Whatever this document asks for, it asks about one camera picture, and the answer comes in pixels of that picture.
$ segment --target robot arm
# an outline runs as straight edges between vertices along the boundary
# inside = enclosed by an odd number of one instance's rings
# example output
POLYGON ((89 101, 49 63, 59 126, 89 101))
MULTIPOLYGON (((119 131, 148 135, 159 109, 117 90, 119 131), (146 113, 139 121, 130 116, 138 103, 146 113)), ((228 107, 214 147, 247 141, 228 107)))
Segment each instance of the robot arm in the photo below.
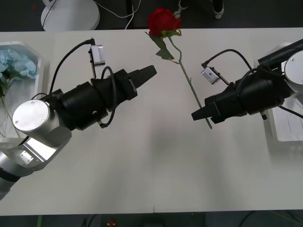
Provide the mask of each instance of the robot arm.
POLYGON ((192 113, 194 120, 211 117, 214 123, 220 123, 230 117, 255 113, 261 113, 265 120, 265 110, 281 106, 303 87, 303 40, 259 59, 257 68, 234 83, 228 83, 214 68, 208 67, 209 62, 202 64, 202 75, 211 84, 222 79, 227 88, 206 98, 205 107, 192 113))
POLYGON ((154 66, 115 74, 105 67, 96 79, 95 67, 104 64, 102 46, 89 51, 94 78, 63 93, 60 89, 41 100, 21 104, 13 114, 14 126, 27 135, 17 147, 0 150, 0 200, 21 178, 43 169, 69 142, 71 131, 84 130, 94 123, 107 127, 115 108, 137 96, 137 89, 157 74, 154 66), (104 78, 105 70, 111 76, 104 78), (102 119, 111 111, 108 123, 102 119))

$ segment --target black motor housing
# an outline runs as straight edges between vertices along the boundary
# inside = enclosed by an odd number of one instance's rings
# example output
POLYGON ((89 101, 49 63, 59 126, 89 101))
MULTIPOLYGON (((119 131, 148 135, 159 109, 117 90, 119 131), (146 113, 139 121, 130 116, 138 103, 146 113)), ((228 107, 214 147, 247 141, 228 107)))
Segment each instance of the black motor housing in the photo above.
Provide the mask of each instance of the black motor housing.
POLYGON ((239 94, 236 88, 240 80, 237 80, 223 92, 205 99, 205 107, 192 113, 194 121, 211 117, 214 123, 220 123, 230 117, 252 115, 282 105, 294 93, 283 77, 271 80, 264 79, 262 74, 259 71, 250 74, 239 94))
MULTIPOLYGON (((137 96, 137 88, 157 74, 153 65, 127 73, 114 74, 117 105, 137 96)), ((60 89, 45 98, 70 130, 84 130, 99 122, 113 108, 113 81, 111 77, 92 79, 63 93, 60 89)))

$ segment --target white circular cap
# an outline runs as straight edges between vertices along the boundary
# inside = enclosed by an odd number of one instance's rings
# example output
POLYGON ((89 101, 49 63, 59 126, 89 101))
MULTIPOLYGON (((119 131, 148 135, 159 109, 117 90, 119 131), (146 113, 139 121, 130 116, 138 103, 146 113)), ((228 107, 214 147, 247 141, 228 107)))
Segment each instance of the white circular cap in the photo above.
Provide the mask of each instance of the white circular cap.
POLYGON ((93 0, 58 0, 48 13, 49 10, 45 7, 41 15, 41 25, 44 23, 45 31, 95 30, 100 21, 99 8, 93 0))
POLYGON ((303 51, 295 53, 287 60, 284 72, 290 82, 303 85, 303 51))
POLYGON ((40 128, 50 116, 49 106, 41 100, 29 100, 15 110, 14 126, 22 132, 31 132, 40 128))

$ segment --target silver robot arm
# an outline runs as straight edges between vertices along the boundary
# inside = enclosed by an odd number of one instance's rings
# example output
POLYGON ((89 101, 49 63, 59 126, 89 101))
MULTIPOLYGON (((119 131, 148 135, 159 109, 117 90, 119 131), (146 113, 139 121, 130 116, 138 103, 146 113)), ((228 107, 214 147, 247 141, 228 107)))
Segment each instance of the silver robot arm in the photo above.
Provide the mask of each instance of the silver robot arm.
POLYGON ((137 88, 157 74, 152 65, 130 73, 125 70, 113 73, 106 66, 101 79, 97 79, 95 67, 104 64, 103 47, 95 45, 93 39, 82 42, 58 65, 49 95, 40 100, 26 101, 15 110, 14 126, 27 137, 16 147, 0 149, 0 200, 21 177, 43 169, 70 141, 71 131, 84 130, 94 123, 101 128, 107 127, 117 106, 135 98, 137 88), (60 89, 52 92, 60 65, 84 44, 91 44, 89 54, 93 78, 66 93, 60 89), (104 78, 106 70, 110 76, 104 78), (111 112, 109 121, 103 123, 108 111, 111 112))
POLYGON ((19 178, 43 169, 71 139, 71 130, 41 100, 20 105, 13 122, 29 138, 17 147, 0 151, 0 200, 19 178))

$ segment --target green leaf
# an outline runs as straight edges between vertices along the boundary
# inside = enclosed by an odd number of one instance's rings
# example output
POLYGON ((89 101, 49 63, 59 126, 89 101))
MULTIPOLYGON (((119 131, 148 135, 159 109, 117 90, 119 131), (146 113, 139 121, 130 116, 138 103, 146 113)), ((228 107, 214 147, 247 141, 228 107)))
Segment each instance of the green leaf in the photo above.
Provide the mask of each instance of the green leaf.
POLYGON ((174 59, 174 57, 171 55, 171 53, 168 51, 168 49, 161 49, 156 53, 156 55, 158 55, 162 59, 166 59, 166 60, 173 60, 174 59))
POLYGON ((162 59, 173 60, 174 57, 170 54, 168 49, 166 48, 166 44, 162 38, 147 34, 151 40, 156 43, 156 45, 160 48, 160 50, 156 53, 156 55, 160 56, 162 59))
POLYGON ((159 38, 159 37, 157 37, 157 36, 154 36, 154 35, 150 35, 150 34, 147 34, 147 35, 151 38, 151 40, 154 41, 154 43, 155 43, 160 49, 166 49, 165 42, 164 42, 161 38, 159 38))
POLYGON ((166 38, 168 35, 170 35, 170 36, 174 36, 174 35, 181 36, 181 30, 177 29, 177 30, 172 30, 172 31, 162 31, 161 34, 162 34, 161 39, 166 38))
POLYGON ((170 36, 174 36, 174 35, 181 36, 181 34, 177 31, 169 32, 169 34, 170 34, 170 36))
POLYGON ((181 29, 178 28, 177 31, 180 33, 180 35, 182 35, 181 29))

